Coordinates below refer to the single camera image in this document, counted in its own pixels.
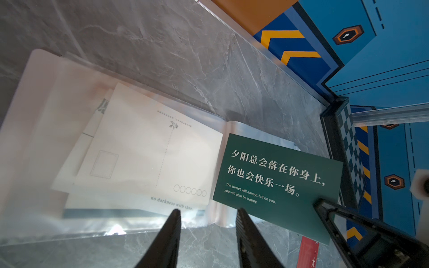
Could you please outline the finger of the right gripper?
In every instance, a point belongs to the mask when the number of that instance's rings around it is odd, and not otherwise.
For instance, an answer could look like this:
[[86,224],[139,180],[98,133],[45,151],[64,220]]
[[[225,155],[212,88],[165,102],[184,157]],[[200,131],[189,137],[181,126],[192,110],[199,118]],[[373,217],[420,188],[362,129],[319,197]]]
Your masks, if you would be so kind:
[[[429,247],[382,221],[320,198],[313,205],[324,227],[349,268],[427,268]],[[335,217],[352,221],[364,230],[355,246],[349,246],[334,222]]]

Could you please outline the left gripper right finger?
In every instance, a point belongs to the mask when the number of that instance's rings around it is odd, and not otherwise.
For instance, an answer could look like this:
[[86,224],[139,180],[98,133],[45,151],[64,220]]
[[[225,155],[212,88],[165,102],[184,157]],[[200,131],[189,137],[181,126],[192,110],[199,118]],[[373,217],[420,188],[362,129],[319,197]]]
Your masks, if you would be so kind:
[[283,268],[247,211],[238,209],[236,236],[241,268]]

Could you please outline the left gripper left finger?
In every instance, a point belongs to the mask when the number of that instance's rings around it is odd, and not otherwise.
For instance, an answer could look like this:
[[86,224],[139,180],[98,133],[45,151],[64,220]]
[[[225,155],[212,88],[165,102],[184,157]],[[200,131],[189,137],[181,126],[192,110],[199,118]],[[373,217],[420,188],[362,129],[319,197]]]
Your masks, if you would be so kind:
[[136,268],[176,268],[181,236],[181,211],[174,209]]

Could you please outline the dark green card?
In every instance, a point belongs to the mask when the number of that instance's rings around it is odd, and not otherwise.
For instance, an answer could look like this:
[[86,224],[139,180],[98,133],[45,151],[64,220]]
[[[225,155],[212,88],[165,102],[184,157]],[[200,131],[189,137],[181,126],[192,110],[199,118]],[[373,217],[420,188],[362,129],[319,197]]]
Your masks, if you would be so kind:
[[340,161],[230,134],[213,200],[327,245],[313,205],[337,202],[342,172]]

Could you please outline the white card large chinese text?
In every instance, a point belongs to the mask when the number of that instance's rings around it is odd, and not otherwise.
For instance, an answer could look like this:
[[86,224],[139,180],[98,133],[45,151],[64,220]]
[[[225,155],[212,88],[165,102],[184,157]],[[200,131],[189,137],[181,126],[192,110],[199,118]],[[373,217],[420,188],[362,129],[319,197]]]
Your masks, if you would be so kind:
[[108,103],[104,98],[96,108],[53,182],[54,190],[69,193],[68,208],[203,213],[204,204],[175,200],[165,192],[158,197],[166,202],[157,202],[151,178],[158,176],[166,143],[157,145],[154,134],[142,130],[126,134],[117,116],[103,120]]

